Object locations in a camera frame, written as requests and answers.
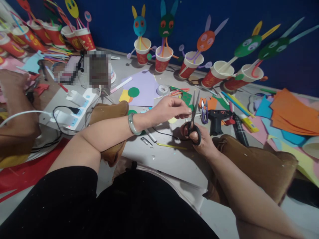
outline blue wall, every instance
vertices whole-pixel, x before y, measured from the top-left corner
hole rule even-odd
[[[24,18],[26,12],[15,0],[8,1],[11,6]],[[64,0],[56,0],[64,10],[73,25],[75,24],[66,9]],[[84,22],[84,11],[92,15],[90,30],[95,45],[121,51],[131,52],[137,36],[133,31],[133,15],[131,5],[134,5],[138,15],[142,6],[146,5],[147,30],[144,37],[152,41],[152,45],[160,46],[161,37],[158,32],[160,23],[160,0],[76,0],[81,20]],[[45,19],[41,0],[29,0],[34,15]],[[167,11],[170,11],[173,0],[166,0]],[[268,42],[280,37],[298,19],[305,16],[303,22],[290,35],[291,37],[319,24],[318,0],[268,0],[268,1],[207,1],[181,0],[175,15],[175,28],[168,38],[169,46],[175,55],[180,56],[178,47],[185,45],[185,52],[196,50],[196,43],[204,32],[207,16],[211,14],[211,30],[229,17],[226,26],[217,35],[212,47],[203,53],[205,62],[217,60],[228,61],[233,57],[237,45],[252,34],[256,24],[262,20],[261,34],[273,26],[281,26],[262,45],[247,57],[233,63],[235,72],[244,64],[253,63],[257,59],[259,50]],[[265,60],[261,64],[266,82],[256,81],[258,84],[319,97],[319,29],[300,38],[287,47],[278,56]],[[171,63],[181,65],[176,59]]]

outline tape roll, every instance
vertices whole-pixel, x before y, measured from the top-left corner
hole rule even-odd
[[[158,95],[160,96],[166,96],[169,95],[170,90],[169,87],[167,85],[160,85],[157,89],[156,92]]]

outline glue stick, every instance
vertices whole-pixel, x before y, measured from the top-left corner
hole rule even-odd
[[[246,115],[241,114],[238,117],[251,133],[259,132],[259,129],[251,122],[250,119],[248,119]]]

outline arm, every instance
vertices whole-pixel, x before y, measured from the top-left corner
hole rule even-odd
[[[206,128],[198,125],[202,142],[194,148],[216,174],[236,216],[240,238],[303,238],[281,208],[229,158],[214,146]],[[182,134],[187,131],[184,126]],[[196,142],[198,135],[191,133]]]
[[[23,111],[34,110],[23,90],[27,78],[27,74],[0,70],[0,86],[7,99],[9,117]],[[38,137],[41,133],[38,120],[36,113],[14,117],[0,128],[0,146],[17,144]]]
[[[135,129],[144,129],[176,118],[187,118],[191,109],[181,99],[164,97],[152,110],[133,116]],[[128,116],[97,122],[74,136],[47,173],[69,166],[87,166],[99,171],[101,152],[133,136]]]

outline green paper circle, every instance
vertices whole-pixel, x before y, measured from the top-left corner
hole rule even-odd
[[[140,90],[136,87],[132,87],[131,89],[129,89],[128,91],[128,95],[129,97],[137,97],[140,94]]]
[[[129,115],[130,113],[135,113],[137,114],[137,112],[135,110],[129,110],[129,112],[127,113],[127,115]]]

